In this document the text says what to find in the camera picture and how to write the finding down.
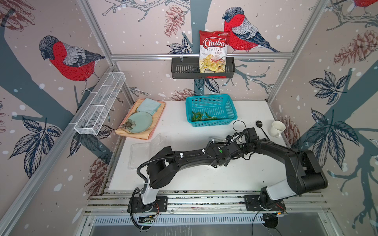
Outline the teal plastic basket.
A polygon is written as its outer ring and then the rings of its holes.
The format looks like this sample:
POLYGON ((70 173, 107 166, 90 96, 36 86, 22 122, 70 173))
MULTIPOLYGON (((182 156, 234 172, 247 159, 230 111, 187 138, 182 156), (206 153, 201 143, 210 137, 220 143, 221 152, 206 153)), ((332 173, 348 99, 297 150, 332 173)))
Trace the teal plastic basket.
POLYGON ((233 101, 227 94, 191 96, 186 98, 185 105, 187 121, 193 127, 228 125, 238 118, 233 101), (192 122, 192 112, 207 112, 217 120, 192 122))

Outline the clear clamshell container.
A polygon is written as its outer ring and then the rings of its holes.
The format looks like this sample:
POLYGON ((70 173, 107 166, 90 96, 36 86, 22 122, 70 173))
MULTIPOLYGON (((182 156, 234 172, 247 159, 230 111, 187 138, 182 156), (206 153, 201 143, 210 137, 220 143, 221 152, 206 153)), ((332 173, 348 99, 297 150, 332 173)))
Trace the clear clamshell container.
POLYGON ((167 145, 167 138, 161 134, 158 134, 149 142, 131 145, 128 168, 130 170, 136 170, 142 163, 150 160, 167 145))

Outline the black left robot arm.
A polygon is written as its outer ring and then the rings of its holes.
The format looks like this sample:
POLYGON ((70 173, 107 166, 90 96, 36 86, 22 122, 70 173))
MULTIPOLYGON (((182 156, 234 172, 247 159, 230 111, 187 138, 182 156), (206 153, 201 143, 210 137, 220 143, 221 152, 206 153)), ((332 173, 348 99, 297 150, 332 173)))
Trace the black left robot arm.
POLYGON ((196 166, 227 166, 231 160, 247 153, 247 145, 236 141, 209 141, 206 147, 191 151, 174 151, 170 146, 164 147, 137 167, 136 173, 143 179, 144 186, 135 189, 138 200, 136 205, 131 200, 130 208, 147 211, 156 203, 158 191, 167 186, 180 170, 196 166))

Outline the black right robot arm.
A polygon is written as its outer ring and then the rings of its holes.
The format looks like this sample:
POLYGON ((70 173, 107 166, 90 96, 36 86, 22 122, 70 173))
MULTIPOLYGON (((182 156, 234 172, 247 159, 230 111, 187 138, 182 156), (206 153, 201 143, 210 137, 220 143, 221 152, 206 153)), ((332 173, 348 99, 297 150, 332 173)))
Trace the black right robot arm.
POLYGON ((245 141, 239 145, 244 154, 257 153, 271 157, 285 166, 286 178, 260 190, 259 204, 270 209, 277 202, 328 187, 328 180, 310 150, 298 150, 279 145, 269 139, 259 138, 254 128, 246 128, 228 136, 228 141, 245 141))

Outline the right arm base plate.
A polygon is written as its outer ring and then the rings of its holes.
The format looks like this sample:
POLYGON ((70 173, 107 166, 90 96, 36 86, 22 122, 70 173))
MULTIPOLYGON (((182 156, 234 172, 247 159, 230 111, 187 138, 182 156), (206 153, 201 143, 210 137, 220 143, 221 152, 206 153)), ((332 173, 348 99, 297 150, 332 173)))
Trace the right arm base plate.
POLYGON ((264 202, 260 199, 259 195, 245 195, 243 203, 246 206, 247 211, 286 211, 283 200, 266 200, 264 202))

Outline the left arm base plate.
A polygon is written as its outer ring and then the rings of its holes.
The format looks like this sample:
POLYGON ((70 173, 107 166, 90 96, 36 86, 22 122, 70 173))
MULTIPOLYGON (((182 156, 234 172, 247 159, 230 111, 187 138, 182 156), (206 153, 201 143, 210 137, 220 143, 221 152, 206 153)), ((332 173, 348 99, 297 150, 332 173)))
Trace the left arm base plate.
POLYGON ((128 205, 127 212, 130 213, 162 213, 167 211, 168 198, 167 197, 157 197, 156 200, 151 203, 144 205, 142 199, 139 195, 134 195, 128 205))

